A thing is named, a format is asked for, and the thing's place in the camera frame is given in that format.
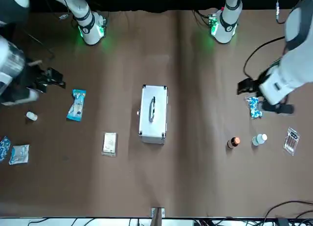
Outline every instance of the blue snack package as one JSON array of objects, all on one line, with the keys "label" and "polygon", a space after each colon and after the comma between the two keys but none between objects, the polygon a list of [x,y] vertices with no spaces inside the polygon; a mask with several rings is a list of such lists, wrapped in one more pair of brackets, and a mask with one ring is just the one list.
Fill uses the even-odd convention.
[{"label": "blue snack package", "polygon": [[28,162],[29,144],[13,146],[9,165]]},{"label": "blue snack package", "polygon": [[85,90],[73,89],[74,104],[70,107],[67,113],[68,119],[80,122],[83,115],[85,96],[86,96]]},{"label": "blue snack package", "polygon": [[0,162],[2,162],[5,159],[6,154],[10,148],[10,145],[11,141],[6,136],[0,141]]},{"label": "blue snack package", "polygon": [[248,102],[250,106],[250,115],[252,119],[255,118],[261,118],[263,116],[262,111],[258,109],[258,104],[259,104],[259,98],[252,96],[250,98],[247,98],[246,101]]}]

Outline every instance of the robotic arm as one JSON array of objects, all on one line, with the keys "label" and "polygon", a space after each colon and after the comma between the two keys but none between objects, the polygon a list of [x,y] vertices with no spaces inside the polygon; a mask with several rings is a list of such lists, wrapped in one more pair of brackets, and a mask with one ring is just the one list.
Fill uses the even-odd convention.
[{"label": "robotic arm", "polygon": [[[303,0],[291,11],[285,23],[285,39],[286,54],[257,80],[245,79],[238,84],[237,94],[256,92],[265,98],[266,110],[272,112],[277,112],[277,105],[293,90],[313,82],[313,0]],[[293,112],[290,107],[278,109],[281,113]]]},{"label": "robotic arm", "polygon": [[[29,0],[0,0],[0,27],[27,20]],[[0,103],[15,105],[34,101],[47,85],[65,88],[62,74],[53,68],[44,71],[13,43],[0,36]]]},{"label": "robotic arm", "polygon": [[218,42],[226,44],[231,40],[242,9],[241,0],[226,0],[224,9],[214,14],[217,23],[212,28],[211,34]]},{"label": "robotic arm", "polygon": [[96,12],[92,12],[85,0],[56,0],[67,6],[73,13],[88,45],[94,45],[105,35],[107,20]]}]

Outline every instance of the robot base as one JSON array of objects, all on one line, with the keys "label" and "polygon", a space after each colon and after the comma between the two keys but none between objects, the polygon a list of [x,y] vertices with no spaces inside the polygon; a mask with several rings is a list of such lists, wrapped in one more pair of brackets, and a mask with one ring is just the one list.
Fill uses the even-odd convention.
[{"label": "robot base", "polygon": [[231,38],[235,34],[235,30],[237,25],[230,31],[225,31],[224,27],[221,24],[220,15],[222,14],[222,11],[219,10],[217,13],[215,13],[213,16],[217,18],[216,25],[211,30],[211,35],[221,44],[227,44]]},{"label": "robot base", "polygon": [[90,29],[89,33],[86,33],[88,30],[85,31],[84,27],[79,27],[81,36],[88,45],[95,45],[105,36],[105,29],[107,24],[107,20],[104,17],[100,16],[96,12],[93,12],[92,14],[95,17],[95,23]]}]

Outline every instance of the aluminum case handle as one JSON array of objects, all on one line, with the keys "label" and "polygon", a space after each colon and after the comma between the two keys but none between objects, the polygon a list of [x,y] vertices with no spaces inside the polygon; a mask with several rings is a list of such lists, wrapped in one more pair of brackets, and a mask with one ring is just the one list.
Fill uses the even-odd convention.
[{"label": "aluminum case handle", "polygon": [[150,102],[149,107],[149,122],[153,122],[155,117],[155,109],[156,109],[156,97],[154,96]]}]

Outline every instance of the orange bottle cap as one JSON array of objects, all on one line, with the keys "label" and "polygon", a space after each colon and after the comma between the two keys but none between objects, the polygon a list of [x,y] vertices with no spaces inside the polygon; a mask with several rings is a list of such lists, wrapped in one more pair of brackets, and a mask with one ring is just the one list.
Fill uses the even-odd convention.
[{"label": "orange bottle cap", "polygon": [[234,143],[235,143],[235,144],[240,144],[240,139],[239,139],[239,137],[236,137],[236,138],[235,138]]}]

